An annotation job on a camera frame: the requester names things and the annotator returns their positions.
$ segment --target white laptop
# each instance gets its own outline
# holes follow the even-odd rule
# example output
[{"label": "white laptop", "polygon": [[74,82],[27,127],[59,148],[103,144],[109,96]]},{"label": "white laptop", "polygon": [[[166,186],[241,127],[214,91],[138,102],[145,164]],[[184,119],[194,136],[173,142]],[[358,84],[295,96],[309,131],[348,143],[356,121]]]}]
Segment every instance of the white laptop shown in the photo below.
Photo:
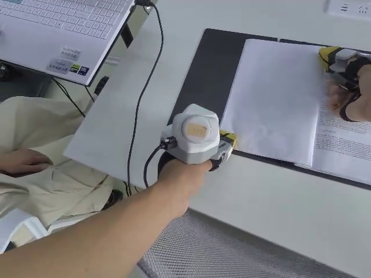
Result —
[{"label": "white laptop", "polygon": [[0,0],[0,60],[89,85],[134,0]]}]

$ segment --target gray mesh chair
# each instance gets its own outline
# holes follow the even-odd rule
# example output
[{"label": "gray mesh chair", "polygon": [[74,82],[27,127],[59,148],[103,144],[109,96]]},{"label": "gray mesh chair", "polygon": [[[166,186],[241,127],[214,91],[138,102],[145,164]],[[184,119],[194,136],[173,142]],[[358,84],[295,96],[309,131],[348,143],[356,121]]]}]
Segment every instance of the gray mesh chair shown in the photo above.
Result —
[{"label": "gray mesh chair", "polygon": [[171,222],[138,266],[149,278],[352,277],[194,211]]}]

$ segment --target black desk mat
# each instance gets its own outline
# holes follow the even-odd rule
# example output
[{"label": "black desk mat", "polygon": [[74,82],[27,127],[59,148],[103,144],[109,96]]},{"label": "black desk mat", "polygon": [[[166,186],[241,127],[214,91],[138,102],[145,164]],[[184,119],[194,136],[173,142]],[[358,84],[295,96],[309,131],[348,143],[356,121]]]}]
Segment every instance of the black desk mat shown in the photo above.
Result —
[{"label": "black desk mat", "polygon": [[[266,36],[214,29],[205,30],[170,116],[169,124],[173,122],[176,114],[182,113],[192,103],[215,112],[219,120],[223,118],[239,59],[247,39],[278,40],[277,38]],[[313,43],[286,39],[281,39],[280,42],[313,45]],[[233,151],[233,154],[371,190],[370,185],[304,169],[295,166],[291,162],[265,158],[240,151]]]}]

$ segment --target paper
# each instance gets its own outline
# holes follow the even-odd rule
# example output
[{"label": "paper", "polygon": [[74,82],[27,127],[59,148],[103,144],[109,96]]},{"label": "paper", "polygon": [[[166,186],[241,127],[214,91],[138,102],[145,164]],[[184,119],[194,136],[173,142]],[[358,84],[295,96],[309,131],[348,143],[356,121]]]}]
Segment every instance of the paper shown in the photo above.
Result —
[{"label": "paper", "polygon": [[312,168],[371,183],[371,123],[349,123],[328,111],[323,96]]},{"label": "paper", "polygon": [[323,86],[318,50],[246,41],[221,123],[238,150],[311,165]]}]

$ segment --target yellow label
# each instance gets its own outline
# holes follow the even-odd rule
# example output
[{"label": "yellow label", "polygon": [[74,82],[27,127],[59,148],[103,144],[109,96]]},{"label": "yellow label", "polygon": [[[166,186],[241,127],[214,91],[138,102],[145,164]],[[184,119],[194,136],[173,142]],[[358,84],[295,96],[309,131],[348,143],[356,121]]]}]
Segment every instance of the yellow label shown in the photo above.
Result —
[{"label": "yellow label", "polygon": [[191,136],[203,138],[206,136],[207,130],[208,129],[205,126],[196,123],[189,123],[187,125],[187,134]]}]

